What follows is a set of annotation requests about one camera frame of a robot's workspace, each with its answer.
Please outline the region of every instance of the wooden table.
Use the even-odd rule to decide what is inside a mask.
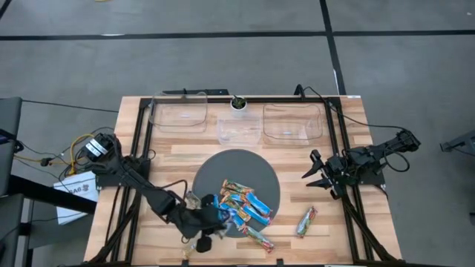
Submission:
[[[124,154],[128,154],[131,149],[139,101],[140,97],[135,96],[122,98],[115,133],[122,143]],[[344,114],[360,122],[367,121],[359,97],[342,96],[341,103]],[[316,105],[321,109],[323,135],[312,146],[267,145],[261,140],[258,146],[245,148],[261,155],[278,175],[281,186],[280,208],[272,224],[262,231],[273,241],[276,249],[267,254],[248,238],[214,239],[212,250],[204,254],[194,253],[190,258],[190,264],[275,264],[278,258],[284,259],[285,264],[352,262],[341,202],[333,200],[330,192],[322,188],[305,187],[308,182],[318,179],[318,176],[301,179],[311,166],[309,154],[312,149],[320,151],[322,160],[333,155],[324,106]],[[262,113],[262,107],[262,104],[249,104],[248,112]],[[152,160],[150,180],[155,185],[186,179],[191,186],[198,168],[209,157],[220,151],[235,148],[224,147],[217,140],[216,121],[220,112],[229,112],[229,104],[208,105],[207,128],[203,133],[164,133],[156,128],[153,130],[151,149],[155,150],[157,155]],[[343,145],[337,116],[334,113],[332,117],[338,147],[341,150]],[[140,145],[143,144],[146,122],[147,119],[144,119]],[[372,143],[368,127],[350,120],[346,120],[346,126],[352,147]],[[173,189],[178,194],[183,193],[182,185],[176,185]],[[400,258],[399,245],[385,195],[370,185],[360,186],[360,189],[367,224],[381,244],[394,257]],[[85,260],[91,259],[104,244],[115,191],[115,188],[106,188],[100,192]],[[299,239],[295,237],[295,227],[311,205],[318,210],[318,215],[305,238]],[[116,225],[118,208],[115,213],[113,225]],[[356,225],[355,229],[360,258],[364,259],[361,234]],[[128,236],[128,229],[123,236],[124,238]],[[172,224],[166,225],[162,222],[142,199],[132,264],[181,264],[184,245],[180,240],[180,232]],[[122,241],[119,259],[125,256],[125,246],[125,242]]]

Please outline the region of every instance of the round gray mat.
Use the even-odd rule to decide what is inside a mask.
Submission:
[[[272,209],[273,219],[281,201],[281,187],[272,166],[261,156],[242,149],[231,149],[215,154],[201,166],[193,182],[193,193],[201,198],[217,194],[225,179],[254,188],[255,195]],[[247,225],[257,231],[266,226],[251,219]],[[245,237],[235,226],[229,229],[227,237]]]

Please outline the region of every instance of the gray floor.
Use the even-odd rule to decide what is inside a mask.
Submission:
[[[333,30],[475,29],[469,0],[340,0],[328,6]],[[310,0],[13,0],[0,21],[3,36],[323,29],[318,1]],[[422,142],[407,155],[409,172],[385,171],[403,257],[473,266],[475,226],[468,212],[475,210],[474,159],[443,154],[439,143],[474,129],[475,36],[335,41],[347,93],[362,95],[369,121],[404,126]],[[336,94],[328,52],[325,37],[0,42],[0,97],[116,110],[121,96],[181,88],[287,94],[301,83]],[[116,117],[33,103],[24,103],[22,113],[20,139],[55,153],[75,136],[113,127]],[[393,137],[385,129],[372,134],[375,142]],[[54,182],[19,163],[14,173]],[[36,249],[33,265],[79,263],[89,225],[87,219],[72,225],[76,239]]]

